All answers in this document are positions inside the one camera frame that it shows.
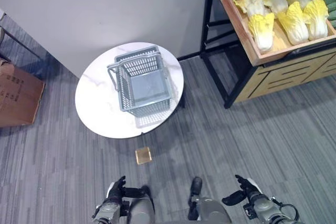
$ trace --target gray plastic basket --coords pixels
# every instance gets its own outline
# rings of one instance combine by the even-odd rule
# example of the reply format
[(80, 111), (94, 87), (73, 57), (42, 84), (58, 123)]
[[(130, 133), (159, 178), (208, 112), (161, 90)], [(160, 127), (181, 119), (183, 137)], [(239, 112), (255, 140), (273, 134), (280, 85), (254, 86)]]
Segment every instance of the gray plastic basket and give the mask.
[(140, 118), (170, 108), (172, 94), (157, 46), (119, 55), (107, 68), (121, 111)]

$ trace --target vegetable display stand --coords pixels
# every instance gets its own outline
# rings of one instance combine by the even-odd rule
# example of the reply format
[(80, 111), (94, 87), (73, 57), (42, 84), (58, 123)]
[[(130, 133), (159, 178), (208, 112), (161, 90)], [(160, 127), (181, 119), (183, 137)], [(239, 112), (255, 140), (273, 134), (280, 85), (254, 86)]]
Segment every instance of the vegetable display stand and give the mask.
[[(271, 51), (262, 54), (254, 42), (249, 30), (247, 15), (243, 14), (233, 0), (220, 0), (229, 20), (210, 22), (213, 0), (205, 0), (203, 31), (200, 55), (210, 72), (220, 94), (224, 107), (229, 108), (234, 102), (244, 101), (260, 95), (290, 88), (302, 83), (326, 77), (336, 73), (336, 31), (329, 21), (326, 38), (304, 42), (293, 46), (278, 20), (274, 23), (274, 42)], [(231, 23), (234, 30), (208, 39), (210, 27)], [(236, 33), (238, 40), (220, 46), (207, 46), (228, 34)], [(232, 45), (243, 47), (235, 49), (232, 57), (222, 53)], [(237, 76), (237, 82), (231, 90), (225, 88), (223, 81), (210, 61), (210, 56), (227, 57)]]

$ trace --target cardboard box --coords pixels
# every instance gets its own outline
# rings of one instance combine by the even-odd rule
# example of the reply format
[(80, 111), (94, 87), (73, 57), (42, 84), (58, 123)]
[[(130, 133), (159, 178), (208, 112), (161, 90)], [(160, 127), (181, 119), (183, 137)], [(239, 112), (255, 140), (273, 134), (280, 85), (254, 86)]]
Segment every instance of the cardboard box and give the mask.
[(32, 124), (44, 82), (0, 58), (0, 127)]

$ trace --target round table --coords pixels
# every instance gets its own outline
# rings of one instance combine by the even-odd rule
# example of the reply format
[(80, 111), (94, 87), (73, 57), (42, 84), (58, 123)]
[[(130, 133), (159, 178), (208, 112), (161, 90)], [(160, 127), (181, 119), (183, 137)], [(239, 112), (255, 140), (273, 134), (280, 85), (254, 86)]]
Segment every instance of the round table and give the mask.
[(114, 63), (118, 55), (150, 46), (154, 44), (134, 42), (114, 47), (101, 54), (84, 71), (76, 88), (75, 104), (79, 118), (87, 128), (110, 138), (134, 137), (158, 127), (174, 112), (183, 93), (183, 72), (178, 60), (160, 46), (172, 91), (170, 109), (142, 118), (120, 110), (118, 92), (109, 77), (107, 65)]

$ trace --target wooden produce crate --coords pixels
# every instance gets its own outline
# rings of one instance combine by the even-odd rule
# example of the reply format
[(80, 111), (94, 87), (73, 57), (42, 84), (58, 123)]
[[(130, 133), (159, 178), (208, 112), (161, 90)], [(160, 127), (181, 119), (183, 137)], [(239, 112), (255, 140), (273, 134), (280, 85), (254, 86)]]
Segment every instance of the wooden produce crate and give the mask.
[(233, 2), (233, 0), (220, 0), (234, 29), (242, 43), (242, 46), (253, 66), (259, 66), (264, 63), (272, 62), (283, 58), (288, 53), (306, 46), (311, 46), (322, 41), (331, 40), (336, 38), (336, 31), (327, 20), (328, 36), (326, 38), (317, 39), (299, 45), (293, 46), (283, 30), (280, 22), (275, 19), (274, 22), (274, 41), (273, 47), (270, 51), (261, 54), (252, 35), (248, 30), (248, 17), (244, 14)]
[(235, 102), (287, 89), (331, 74), (336, 74), (336, 48), (269, 67), (259, 66)]

